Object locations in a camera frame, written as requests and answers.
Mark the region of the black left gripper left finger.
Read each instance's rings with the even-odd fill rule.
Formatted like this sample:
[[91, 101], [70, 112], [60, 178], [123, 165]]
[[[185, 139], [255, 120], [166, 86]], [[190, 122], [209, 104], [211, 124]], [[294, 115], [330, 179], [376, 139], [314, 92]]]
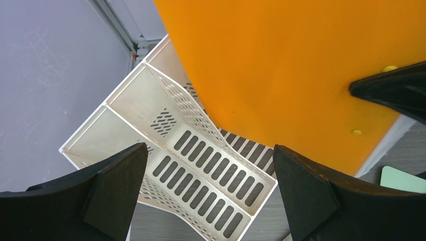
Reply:
[[148, 161], [136, 143], [93, 165], [1, 193], [1, 240], [126, 240]]

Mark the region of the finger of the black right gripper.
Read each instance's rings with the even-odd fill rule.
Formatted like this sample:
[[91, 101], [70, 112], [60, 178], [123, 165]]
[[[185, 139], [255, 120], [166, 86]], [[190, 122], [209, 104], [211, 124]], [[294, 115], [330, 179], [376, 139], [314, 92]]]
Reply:
[[425, 124], [424, 61], [354, 81], [349, 92]]

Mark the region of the thick orange binder folder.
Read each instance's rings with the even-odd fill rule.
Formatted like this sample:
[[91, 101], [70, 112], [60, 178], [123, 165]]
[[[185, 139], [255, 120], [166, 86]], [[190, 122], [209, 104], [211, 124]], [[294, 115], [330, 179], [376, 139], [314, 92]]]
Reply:
[[353, 81], [425, 60], [425, 1], [155, 1], [212, 121], [360, 177], [414, 120]]

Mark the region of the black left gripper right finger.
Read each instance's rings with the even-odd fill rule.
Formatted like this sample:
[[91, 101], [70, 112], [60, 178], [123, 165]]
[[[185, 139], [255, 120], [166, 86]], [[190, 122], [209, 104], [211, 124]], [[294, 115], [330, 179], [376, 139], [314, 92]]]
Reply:
[[276, 145], [293, 240], [425, 240], [425, 195], [372, 184]]

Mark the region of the white plastic file rack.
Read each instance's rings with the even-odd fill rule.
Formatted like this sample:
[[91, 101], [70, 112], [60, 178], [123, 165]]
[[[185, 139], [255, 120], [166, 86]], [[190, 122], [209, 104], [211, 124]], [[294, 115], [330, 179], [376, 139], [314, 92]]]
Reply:
[[217, 128], [165, 36], [62, 145], [77, 169], [143, 142], [138, 202], [205, 240], [241, 240], [277, 186], [273, 149]]

